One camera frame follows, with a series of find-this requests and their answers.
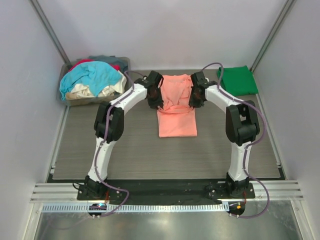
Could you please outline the salmon pink t-shirt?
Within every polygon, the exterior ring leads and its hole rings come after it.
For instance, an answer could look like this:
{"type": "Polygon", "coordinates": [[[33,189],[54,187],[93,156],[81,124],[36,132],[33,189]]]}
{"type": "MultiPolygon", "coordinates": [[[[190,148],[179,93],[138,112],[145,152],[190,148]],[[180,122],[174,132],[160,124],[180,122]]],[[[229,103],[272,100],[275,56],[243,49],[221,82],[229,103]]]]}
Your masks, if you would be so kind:
{"type": "Polygon", "coordinates": [[[197,136],[196,112],[189,106],[192,86],[190,75],[163,76],[163,106],[157,110],[160,138],[197,136]]]}

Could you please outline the clear plastic bin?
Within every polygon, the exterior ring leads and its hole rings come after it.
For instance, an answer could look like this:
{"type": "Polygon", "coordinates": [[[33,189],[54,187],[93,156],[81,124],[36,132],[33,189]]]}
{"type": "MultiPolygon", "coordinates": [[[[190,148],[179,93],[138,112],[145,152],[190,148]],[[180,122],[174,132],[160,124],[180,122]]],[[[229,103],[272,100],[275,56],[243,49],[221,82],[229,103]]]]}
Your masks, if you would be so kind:
{"type": "Polygon", "coordinates": [[[111,101],[128,89],[125,71],[130,69],[127,57],[89,56],[62,66],[56,99],[67,106],[111,101]]]}

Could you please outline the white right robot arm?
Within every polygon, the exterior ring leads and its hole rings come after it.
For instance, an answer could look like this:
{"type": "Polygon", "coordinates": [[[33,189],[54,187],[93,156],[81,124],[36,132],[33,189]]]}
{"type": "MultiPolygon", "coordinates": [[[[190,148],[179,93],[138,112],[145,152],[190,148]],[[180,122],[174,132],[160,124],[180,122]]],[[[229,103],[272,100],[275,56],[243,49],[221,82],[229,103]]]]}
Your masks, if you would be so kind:
{"type": "Polygon", "coordinates": [[[209,82],[202,71],[190,76],[192,81],[189,106],[200,108],[204,102],[215,104],[225,113],[225,134],[231,143],[230,167],[225,179],[225,192],[241,198],[249,189],[247,171],[252,143],[260,133],[257,108],[252,101],[243,101],[209,82]]]}

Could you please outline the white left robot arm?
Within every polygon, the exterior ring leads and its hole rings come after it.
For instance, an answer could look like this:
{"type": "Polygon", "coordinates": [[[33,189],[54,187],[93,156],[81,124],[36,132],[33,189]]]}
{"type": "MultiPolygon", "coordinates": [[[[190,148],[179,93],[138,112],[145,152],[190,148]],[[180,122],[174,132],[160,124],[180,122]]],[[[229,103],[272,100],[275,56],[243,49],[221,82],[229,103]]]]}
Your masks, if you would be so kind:
{"type": "Polygon", "coordinates": [[[164,101],[160,87],[164,77],[151,71],[136,81],[120,97],[110,102],[100,103],[95,122],[96,148],[90,170],[84,183],[79,186],[78,199],[101,200],[107,195],[108,166],[113,148],[124,132],[125,115],[136,104],[147,100],[152,109],[162,108],[164,101]]]}

